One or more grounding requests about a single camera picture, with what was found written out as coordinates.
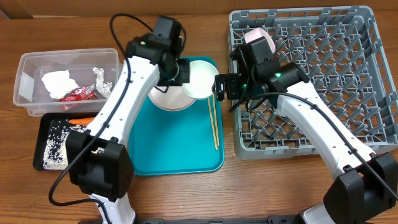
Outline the small white plate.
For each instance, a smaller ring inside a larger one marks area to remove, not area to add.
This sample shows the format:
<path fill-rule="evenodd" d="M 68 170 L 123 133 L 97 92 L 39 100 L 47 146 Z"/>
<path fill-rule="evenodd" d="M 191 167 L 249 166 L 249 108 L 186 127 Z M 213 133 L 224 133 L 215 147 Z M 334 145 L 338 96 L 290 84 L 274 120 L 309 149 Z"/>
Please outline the small white plate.
<path fill-rule="evenodd" d="M 219 72 L 210 62 L 190 62 L 190 81 L 182 85 L 183 92 L 196 100 L 203 100 L 213 94 L 212 86 Z"/>

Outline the large white plate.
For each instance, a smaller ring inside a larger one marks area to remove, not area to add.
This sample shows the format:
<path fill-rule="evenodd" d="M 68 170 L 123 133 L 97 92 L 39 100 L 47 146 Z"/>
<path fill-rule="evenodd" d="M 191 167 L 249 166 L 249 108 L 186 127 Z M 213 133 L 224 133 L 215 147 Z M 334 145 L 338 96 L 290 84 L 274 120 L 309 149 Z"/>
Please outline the large white plate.
<path fill-rule="evenodd" d="M 153 88 L 149 99 L 158 108 L 166 111 L 180 111 L 194 104 L 195 99 L 186 95 L 180 86 L 171 86 L 166 93 Z"/>

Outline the white bowl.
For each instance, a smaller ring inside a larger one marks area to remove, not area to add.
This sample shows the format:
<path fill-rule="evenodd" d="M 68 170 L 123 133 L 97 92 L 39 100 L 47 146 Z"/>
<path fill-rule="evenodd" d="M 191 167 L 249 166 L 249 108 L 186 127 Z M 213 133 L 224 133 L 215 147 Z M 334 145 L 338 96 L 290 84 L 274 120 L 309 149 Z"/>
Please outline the white bowl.
<path fill-rule="evenodd" d="M 264 29 L 255 28 L 255 29 L 245 33 L 244 34 L 244 42 L 249 43 L 249 42 L 252 42 L 261 37 L 266 38 L 267 43 L 269 44 L 269 47 L 271 49 L 271 52 L 274 54 L 275 53 L 275 43 L 272 40 L 271 36 Z"/>

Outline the orange carrot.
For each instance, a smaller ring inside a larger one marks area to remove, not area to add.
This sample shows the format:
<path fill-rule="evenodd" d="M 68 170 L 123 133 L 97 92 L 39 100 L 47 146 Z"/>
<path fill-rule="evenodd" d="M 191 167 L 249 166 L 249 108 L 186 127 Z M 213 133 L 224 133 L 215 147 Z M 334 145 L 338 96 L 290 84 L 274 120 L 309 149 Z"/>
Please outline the orange carrot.
<path fill-rule="evenodd" d="M 74 124 L 74 125 L 87 126 L 87 125 L 89 125 L 93 120 L 94 120 L 94 117 L 90 117 L 90 118 L 70 119 L 68 122 L 69 122 L 70 124 Z"/>

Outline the white rice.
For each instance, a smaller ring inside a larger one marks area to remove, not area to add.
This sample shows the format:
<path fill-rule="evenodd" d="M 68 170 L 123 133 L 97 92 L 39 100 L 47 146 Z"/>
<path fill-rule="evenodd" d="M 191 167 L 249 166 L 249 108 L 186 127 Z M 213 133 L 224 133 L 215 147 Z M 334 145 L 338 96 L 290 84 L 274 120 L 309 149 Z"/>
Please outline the white rice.
<path fill-rule="evenodd" d="M 83 133 L 86 126 L 71 124 L 67 119 L 55 119 L 50 122 L 47 136 L 43 168 L 45 170 L 64 170 L 68 165 L 65 142 L 71 131 Z"/>

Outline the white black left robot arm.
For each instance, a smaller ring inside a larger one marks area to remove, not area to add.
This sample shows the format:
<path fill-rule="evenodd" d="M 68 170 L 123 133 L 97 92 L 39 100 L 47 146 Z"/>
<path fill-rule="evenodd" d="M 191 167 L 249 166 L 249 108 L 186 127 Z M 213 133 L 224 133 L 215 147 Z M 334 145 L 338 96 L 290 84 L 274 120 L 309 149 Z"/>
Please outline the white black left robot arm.
<path fill-rule="evenodd" d="M 134 175 L 128 138 L 151 89 L 166 93 L 189 82 L 190 62 L 180 56 L 186 37 L 181 23 L 159 16 L 148 33 L 120 48 L 123 70 L 110 97 L 84 132 L 66 138 L 68 165 L 49 190 L 51 204 L 94 202 L 103 223 L 135 222 L 127 193 Z"/>

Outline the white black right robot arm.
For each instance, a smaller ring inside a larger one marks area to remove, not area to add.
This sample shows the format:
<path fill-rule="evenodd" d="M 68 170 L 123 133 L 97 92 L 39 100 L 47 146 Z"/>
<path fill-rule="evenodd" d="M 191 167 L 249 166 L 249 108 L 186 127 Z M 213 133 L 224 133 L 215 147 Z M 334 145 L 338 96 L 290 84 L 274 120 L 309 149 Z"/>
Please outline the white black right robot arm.
<path fill-rule="evenodd" d="M 281 65 L 274 44 L 258 37 L 239 45 L 231 58 L 238 72 L 215 77 L 219 101 L 269 101 L 292 120 L 321 155 L 333 178 L 323 200 L 277 223 L 366 223 L 397 203 L 397 161 L 377 155 L 324 104 L 296 64 Z"/>

